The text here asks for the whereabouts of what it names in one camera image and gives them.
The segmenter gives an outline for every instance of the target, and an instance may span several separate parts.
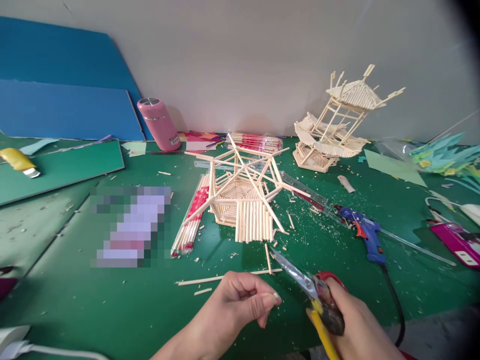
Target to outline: unfinished model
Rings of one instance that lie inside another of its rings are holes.
[[[285,233],[285,229],[269,202],[282,189],[295,191],[306,197],[310,197],[310,195],[283,182],[280,176],[275,156],[289,148],[269,154],[238,147],[232,138],[230,141],[233,149],[217,157],[185,152],[185,154],[193,155],[198,159],[209,161],[210,172],[208,199],[185,219],[182,225],[188,224],[197,214],[210,206],[210,212],[215,215],[215,221],[218,224],[235,228],[236,242],[248,243],[253,240],[271,242],[274,221],[282,233]],[[259,167],[260,164],[263,164],[263,167],[258,171],[256,167]],[[220,165],[233,166],[233,173],[226,172],[217,177],[216,170]],[[270,191],[265,181],[272,183],[275,189]]]
[[[326,92],[330,100],[317,119],[307,112],[306,117],[295,123],[295,132],[299,142],[293,152],[293,157],[300,168],[326,173],[329,167],[337,164],[340,158],[351,158],[362,151],[363,146],[369,143],[361,137],[353,137],[353,132],[359,127],[371,110],[386,105],[386,102],[404,92],[405,88],[395,91],[381,100],[375,90],[365,83],[375,65],[371,64],[363,74],[363,79],[349,82],[345,80],[339,86],[344,73],[342,72],[336,86],[333,87],[335,71],[330,76],[330,89]]]

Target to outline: yellow handle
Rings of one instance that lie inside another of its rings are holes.
[[[0,150],[0,157],[2,157],[12,168],[18,171],[24,171],[36,166],[25,156],[23,152],[14,148],[6,148]]]
[[[330,360],[340,360],[337,354],[337,351],[335,350],[335,347],[332,344],[332,341],[330,340],[329,332],[325,328],[324,323],[322,322],[322,319],[320,319],[319,313],[316,310],[313,310],[310,313],[310,315],[311,315],[311,321],[313,322],[316,332],[320,337],[320,341],[322,342],[323,347],[325,348],[326,355]]]

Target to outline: blue foam board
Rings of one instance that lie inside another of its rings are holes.
[[[9,137],[145,140],[126,90],[1,79],[0,130]]]
[[[101,32],[0,16],[0,79],[126,89],[137,109],[141,95],[122,55]]]

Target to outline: stick pagoda model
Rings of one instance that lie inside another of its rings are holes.
[[[365,83],[375,65],[371,64],[363,74],[363,79],[349,82],[340,81],[344,76],[342,72],[336,86],[333,86],[335,71],[330,76],[330,89],[326,92],[330,100],[326,104],[319,118],[307,112],[306,117],[295,123],[295,132],[299,142],[293,156],[300,168],[326,173],[329,167],[337,164],[340,158],[351,158],[362,151],[363,146],[369,143],[361,137],[353,137],[353,132],[360,126],[371,110],[382,108],[386,102],[404,92],[405,88],[380,99],[375,90]]]
[[[185,154],[210,162],[210,172],[208,199],[185,219],[182,226],[210,207],[210,212],[215,215],[215,221],[218,224],[236,229],[236,242],[248,243],[253,240],[271,242],[273,240],[273,222],[282,233],[285,233],[285,229],[269,202],[282,189],[295,191],[306,197],[310,197],[310,195],[283,182],[280,176],[275,156],[289,148],[270,154],[239,147],[232,138],[230,141],[233,149],[217,157],[185,152]],[[260,164],[263,164],[263,168],[259,171],[256,167],[259,168]],[[226,172],[217,177],[216,170],[220,165],[233,166],[233,173]],[[266,175],[267,170],[269,170],[270,176]],[[270,191],[265,181],[274,184],[275,189]]]

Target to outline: pliers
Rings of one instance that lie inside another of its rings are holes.
[[[275,260],[310,298],[313,307],[310,313],[311,321],[325,347],[325,352],[330,360],[339,360],[339,356],[330,340],[329,332],[332,335],[342,336],[345,332],[345,321],[325,280],[333,278],[347,290],[344,284],[335,274],[329,271],[319,272],[315,276],[305,275],[278,251],[271,246],[269,248]]]

